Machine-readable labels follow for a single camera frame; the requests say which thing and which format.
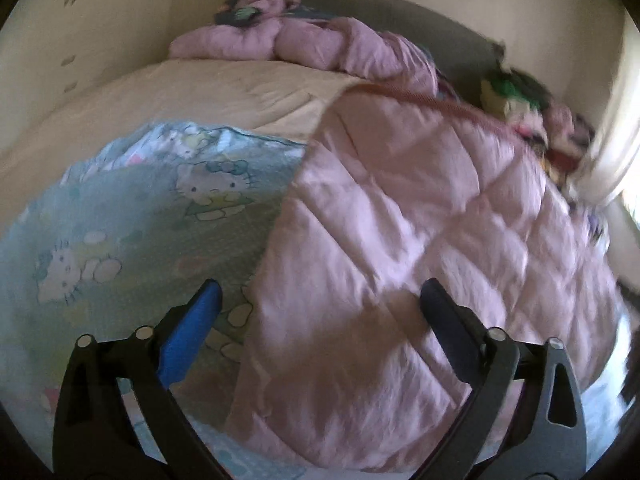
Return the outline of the blue Hello Kitty sheet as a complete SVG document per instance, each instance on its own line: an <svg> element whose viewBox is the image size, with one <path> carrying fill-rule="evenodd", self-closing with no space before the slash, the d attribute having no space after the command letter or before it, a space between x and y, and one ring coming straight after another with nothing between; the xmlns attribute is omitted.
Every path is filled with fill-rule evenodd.
<svg viewBox="0 0 640 480"><path fill-rule="evenodd" d="M304 153L231 127L157 122L68 168L18 216L1 241L1 402L39 458L52 460L76 339L153 325L212 278L224 305L186 378L205 393L176 385L175 396L233 477L303 477L222 427L253 312L248 285Z"/></svg>

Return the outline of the cream curtain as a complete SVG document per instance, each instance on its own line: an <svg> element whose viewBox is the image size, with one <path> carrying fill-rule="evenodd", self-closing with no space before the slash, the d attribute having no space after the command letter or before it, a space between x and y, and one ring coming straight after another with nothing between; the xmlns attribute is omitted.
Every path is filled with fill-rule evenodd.
<svg viewBox="0 0 640 480"><path fill-rule="evenodd" d="M583 202L606 206L623 191L639 162L639 29L628 12L610 99L596 140L570 179Z"/></svg>

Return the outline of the cream built-in wardrobe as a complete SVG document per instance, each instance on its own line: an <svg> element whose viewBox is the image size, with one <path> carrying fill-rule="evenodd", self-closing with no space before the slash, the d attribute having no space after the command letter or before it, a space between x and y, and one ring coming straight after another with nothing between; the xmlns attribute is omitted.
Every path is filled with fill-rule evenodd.
<svg viewBox="0 0 640 480"><path fill-rule="evenodd" d="M10 142L82 90L161 60L171 0L18 0L1 29L1 133Z"/></svg>

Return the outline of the pile of mixed clothes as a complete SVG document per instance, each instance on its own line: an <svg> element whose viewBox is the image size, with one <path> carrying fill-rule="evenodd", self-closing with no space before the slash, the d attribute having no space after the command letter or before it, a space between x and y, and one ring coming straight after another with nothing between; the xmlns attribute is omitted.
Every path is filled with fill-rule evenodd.
<svg viewBox="0 0 640 480"><path fill-rule="evenodd" d="M483 110L505 122L559 186L579 167L596 133L537 79L519 70L494 70L480 83Z"/></svg>

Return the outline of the crumpled pink comforter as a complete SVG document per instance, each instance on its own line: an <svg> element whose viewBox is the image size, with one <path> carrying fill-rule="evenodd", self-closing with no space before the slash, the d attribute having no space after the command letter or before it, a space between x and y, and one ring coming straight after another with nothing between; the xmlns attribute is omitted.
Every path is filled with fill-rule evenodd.
<svg viewBox="0 0 640 480"><path fill-rule="evenodd" d="M254 6L252 26L211 24L171 41L176 60L282 61L436 96L439 81L429 55L403 36L378 32L356 18L318 13L300 0L228 0Z"/></svg>

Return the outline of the dark patterned pillow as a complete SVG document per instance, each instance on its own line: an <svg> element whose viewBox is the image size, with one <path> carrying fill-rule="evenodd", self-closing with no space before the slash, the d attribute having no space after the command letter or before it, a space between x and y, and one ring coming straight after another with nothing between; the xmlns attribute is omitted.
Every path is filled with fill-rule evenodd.
<svg viewBox="0 0 640 480"><path fill-rule="evenodd" d="M214 16L216 25L229 25L234 27L252 26L262 17L262 10L254 6L240 6L232 8L223 6Z"/></svg>

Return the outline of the grey upholstered headboard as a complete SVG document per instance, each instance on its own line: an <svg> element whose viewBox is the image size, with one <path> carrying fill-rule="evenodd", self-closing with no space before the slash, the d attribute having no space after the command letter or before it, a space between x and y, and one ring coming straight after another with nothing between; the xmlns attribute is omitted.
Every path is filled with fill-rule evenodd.
<svg viewBox="0 0 640 480"><path fill-rule="evenodd" d="M504 47L431 9L406 0L302 0L306 6L356 18L426 48L458 96L480 106L480 83L500 67Z"/></svg>

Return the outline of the pink quilted blanket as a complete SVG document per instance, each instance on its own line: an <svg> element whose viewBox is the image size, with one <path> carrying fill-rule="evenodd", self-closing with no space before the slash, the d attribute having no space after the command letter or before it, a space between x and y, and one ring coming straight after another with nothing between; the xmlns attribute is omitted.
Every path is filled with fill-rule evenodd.
<svg viewBox="0 0 640 480"><path fill-rule="evenodd" d="M469 392L420 312L430 278L488 326L566 343L597 460L623 415L628 338L587 223L502 122L371 86L324 112L285 195L228 435L305 466L416 469Z"/></svg>

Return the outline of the beige mattress cover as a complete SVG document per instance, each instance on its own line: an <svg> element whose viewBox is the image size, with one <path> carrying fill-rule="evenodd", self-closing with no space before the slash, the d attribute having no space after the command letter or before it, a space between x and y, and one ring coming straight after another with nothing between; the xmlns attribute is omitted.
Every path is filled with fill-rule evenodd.
<svg viewBox="0 0 640 480"><path fill-rule="evenodd" d="M285 62L166 61L88 91L33 126L1 157L7 228L75 162L149 122L229 125L306 141L356 78Z"/></svg>

